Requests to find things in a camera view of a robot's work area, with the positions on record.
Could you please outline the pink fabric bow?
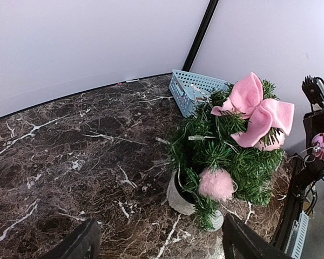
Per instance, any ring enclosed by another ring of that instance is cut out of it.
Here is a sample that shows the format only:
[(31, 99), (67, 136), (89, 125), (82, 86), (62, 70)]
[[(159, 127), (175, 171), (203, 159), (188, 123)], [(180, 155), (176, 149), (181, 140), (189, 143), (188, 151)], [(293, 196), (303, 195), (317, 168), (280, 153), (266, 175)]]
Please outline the pink fabric bow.
[(211, 114), (222, 116), (225, 112), (238, 113), (248, 119), (247, 130), (231, 137), (244, 148), (254, 147), (271, 128), (278, 128), (289, 135), (292, 130), (295, 106), (292, 103), (264, 99), (262, 82), (251, 72), (238, 81), (222, 106), (214, 106)]

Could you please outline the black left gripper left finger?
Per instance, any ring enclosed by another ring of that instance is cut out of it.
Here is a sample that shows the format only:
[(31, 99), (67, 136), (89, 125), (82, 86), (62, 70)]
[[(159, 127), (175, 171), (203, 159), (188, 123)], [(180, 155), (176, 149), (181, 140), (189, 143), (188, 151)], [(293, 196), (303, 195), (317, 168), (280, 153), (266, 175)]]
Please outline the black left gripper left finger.
[(95, 219), (88, 219), (72, 231), (61, 243), (39, 258), (98, 258), (101, 229)]

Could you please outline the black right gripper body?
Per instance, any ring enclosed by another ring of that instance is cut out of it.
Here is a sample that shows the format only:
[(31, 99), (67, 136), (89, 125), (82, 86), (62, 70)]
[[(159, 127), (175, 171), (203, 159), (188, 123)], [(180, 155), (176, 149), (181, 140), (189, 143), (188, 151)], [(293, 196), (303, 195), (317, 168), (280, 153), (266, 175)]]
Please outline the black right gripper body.
[(312, 154), (311, 141), (318, 133), (324, 133), (324, 109), (306, 113), (303, 118), (306, 134), (306, 150)]

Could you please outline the pink shiny bauble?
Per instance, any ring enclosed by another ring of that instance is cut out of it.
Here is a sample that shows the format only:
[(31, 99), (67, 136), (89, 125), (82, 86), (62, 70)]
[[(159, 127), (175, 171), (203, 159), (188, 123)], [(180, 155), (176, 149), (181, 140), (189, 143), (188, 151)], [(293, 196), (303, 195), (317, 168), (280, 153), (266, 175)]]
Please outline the pink shiny bauble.
[(313, 137), (311, 147), (313, 156), (324, 160), (324, 133), (318, 133)]

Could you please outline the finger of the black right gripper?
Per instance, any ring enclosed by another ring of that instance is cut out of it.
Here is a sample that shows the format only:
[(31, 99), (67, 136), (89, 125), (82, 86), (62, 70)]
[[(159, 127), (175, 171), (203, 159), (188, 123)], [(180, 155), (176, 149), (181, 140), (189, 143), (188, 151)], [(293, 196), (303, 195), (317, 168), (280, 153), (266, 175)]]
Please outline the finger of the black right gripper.
[(322, 177), (324, 177), (324, 160), (316, 159), (306, 164), (301, 172), (295, 177), (298, 194), (302, 194), (307, 186), (313, 182), (319, 181)]

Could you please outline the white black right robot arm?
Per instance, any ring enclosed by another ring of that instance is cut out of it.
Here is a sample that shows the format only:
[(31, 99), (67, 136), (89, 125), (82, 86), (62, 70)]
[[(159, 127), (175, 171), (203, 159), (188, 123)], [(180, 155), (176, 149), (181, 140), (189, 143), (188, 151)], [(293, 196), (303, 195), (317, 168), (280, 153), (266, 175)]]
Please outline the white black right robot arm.
[(324, 80), (306, 76), (302, 90), (310, 103), (311, 111), (303, 117), (306, 159), (303, 168), (295, 176), (295, 196), (302, 196), (311, 183), (324, 176)]

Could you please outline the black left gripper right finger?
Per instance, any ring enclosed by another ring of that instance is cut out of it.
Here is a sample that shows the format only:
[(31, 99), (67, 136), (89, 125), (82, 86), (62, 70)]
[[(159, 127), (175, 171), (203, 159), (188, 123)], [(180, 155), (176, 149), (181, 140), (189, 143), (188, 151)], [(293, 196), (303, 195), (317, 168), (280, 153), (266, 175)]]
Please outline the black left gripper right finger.
[(236, 215), (228, 213), (222, 225), (225, 258), (290, 258), (284, 249), (293, 220), (294, 215), (283, 213), (270, 244)]

